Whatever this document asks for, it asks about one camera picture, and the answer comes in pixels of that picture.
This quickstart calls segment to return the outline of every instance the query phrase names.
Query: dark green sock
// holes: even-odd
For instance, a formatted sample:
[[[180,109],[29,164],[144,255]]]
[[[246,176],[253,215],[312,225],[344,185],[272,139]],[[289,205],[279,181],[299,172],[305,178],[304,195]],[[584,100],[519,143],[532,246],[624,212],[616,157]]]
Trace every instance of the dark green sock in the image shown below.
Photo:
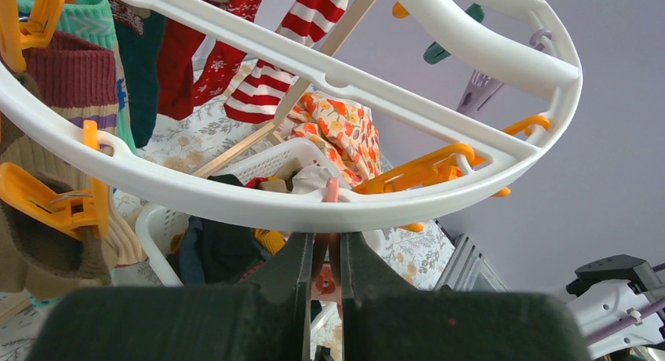
[[[159,81],[157,55],[162,46],[166,17],[149,9],[109,0],[125,67],[129,116],[137,148],[147,145],[157,120]]]

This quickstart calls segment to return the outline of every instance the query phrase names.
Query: green clothespin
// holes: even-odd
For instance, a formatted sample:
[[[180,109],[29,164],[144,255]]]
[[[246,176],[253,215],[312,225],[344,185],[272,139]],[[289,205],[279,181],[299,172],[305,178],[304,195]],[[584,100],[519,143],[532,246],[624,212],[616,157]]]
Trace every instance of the green clothespin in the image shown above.
[[[466,13],[480,23],[485,19],[485,12],[483,12],[482,7],[478,4],[471,4],[471,6],[467,8]],[[436,64],[449,56],[450,53],[448,51],[441,47],[437,42],[433,42],[427,47],[427,50],[425,50],[423,58],[429,64]]]

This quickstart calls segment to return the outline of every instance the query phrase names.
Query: maroon sock cuff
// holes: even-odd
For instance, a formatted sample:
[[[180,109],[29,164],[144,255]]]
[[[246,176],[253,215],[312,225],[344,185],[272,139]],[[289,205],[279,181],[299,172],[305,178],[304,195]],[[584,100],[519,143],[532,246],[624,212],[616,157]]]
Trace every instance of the maroon sock cuff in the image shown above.
[[[27,73],[47,106],[87,108],[118,103],[113,51],[56,31],[45,49],[26,49]]]

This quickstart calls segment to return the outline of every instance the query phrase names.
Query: mint green sock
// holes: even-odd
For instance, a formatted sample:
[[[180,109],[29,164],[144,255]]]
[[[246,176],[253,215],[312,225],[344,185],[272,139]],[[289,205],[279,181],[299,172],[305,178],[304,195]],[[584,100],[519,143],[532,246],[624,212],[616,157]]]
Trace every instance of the mint green sock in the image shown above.
[[[35,0],[16,0],[21,15],[28,15]],[[115,55],[116,77],[118,79],[118,128],[120,137],[129,149],[136,154],[129,118],[129,98],[125,85],[125,70],[120,60],[118,40],[115,35],[113,13],[108,0],[76,0],[76,4],[65,4],[58,21],[57,30],[76,35],[86,41],[113,50]]]

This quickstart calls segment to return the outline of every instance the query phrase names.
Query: white cloth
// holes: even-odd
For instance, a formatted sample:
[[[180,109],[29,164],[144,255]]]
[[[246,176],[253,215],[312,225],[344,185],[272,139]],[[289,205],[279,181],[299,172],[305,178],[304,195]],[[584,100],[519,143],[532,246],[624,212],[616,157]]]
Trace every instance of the white cloth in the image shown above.
[[[310,165],[304,167],[296,176],[293,177],[292,194],[305,195],[319,188],[324,188],[328,179],[332,178],[333,173],[327,167]]]

